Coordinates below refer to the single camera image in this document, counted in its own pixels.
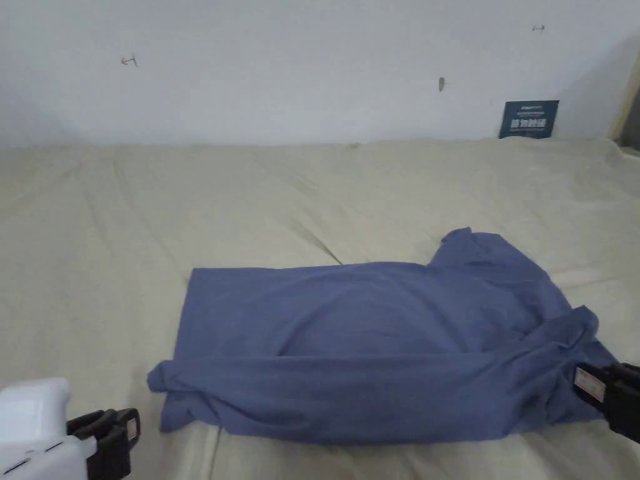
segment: blue sign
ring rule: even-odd
[[[500,138],[549,138],[554,129],[558,100],[539,102],[506,102]]]

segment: mattress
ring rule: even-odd
[[[640,364],[640,164],[608,141],[2,151],[0,387],[64,376],[69,417],[137,407],[132,478],[637,478],[640,449],[603,421],[393,447],[158,432],[146,375],[172,356],[194,267],[427,263],[467,226],[534,259]]]

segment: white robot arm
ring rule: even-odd
[[[0,392],[1,480],[119,480],[130,473],[138,411],[101,410],[67,421],[69,397],[63,378]]]

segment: white wall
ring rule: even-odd
[[[639,0],[2,0],[0,146],[479,138],[540,99],[603,136],[638,35]]]

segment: beige bedsheet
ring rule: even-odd
[[[136,406],[133,478],[638,478],[639,449],[603,422],[375,448],[157,432],[145,378],[192,268],[428,262],[464,226],[530,255],[640,364],[640,163],[608,141],[74,147],[0,152],[0,386],[66,376],[70,416]]]

